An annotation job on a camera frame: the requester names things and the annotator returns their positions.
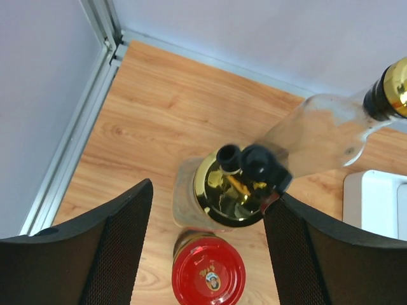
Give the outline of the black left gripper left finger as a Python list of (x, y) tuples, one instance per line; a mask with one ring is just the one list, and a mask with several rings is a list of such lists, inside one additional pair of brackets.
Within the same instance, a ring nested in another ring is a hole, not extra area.
[(145, 179), (71, 220), (1, 240), (1, 303), (129, 304), (152, 199)]

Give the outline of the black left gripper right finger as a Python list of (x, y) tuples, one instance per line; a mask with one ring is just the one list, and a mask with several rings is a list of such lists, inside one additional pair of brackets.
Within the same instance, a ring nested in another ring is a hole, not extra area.
[(285, 194), (264, 225), (281, 304), (406, 304), (406, 242)]

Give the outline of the clear oil bottle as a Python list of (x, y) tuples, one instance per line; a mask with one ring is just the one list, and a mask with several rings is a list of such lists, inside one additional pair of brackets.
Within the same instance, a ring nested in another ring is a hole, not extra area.
[(293, 180), (272, 152), (259, 144), (227, 144), (206, 158), (180, 164), (172, 211), (177, 225), (228, 232), (259, 222)]

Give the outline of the oil bottle with dark sauce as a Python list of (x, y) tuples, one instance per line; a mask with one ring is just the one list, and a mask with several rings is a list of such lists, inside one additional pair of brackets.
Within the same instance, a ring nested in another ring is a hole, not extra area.
[(351, 165), (372, 133), (405, 119), (406, 59), (402, 58), (353, 96), (308, 97), (257, 142), (298, 178)]

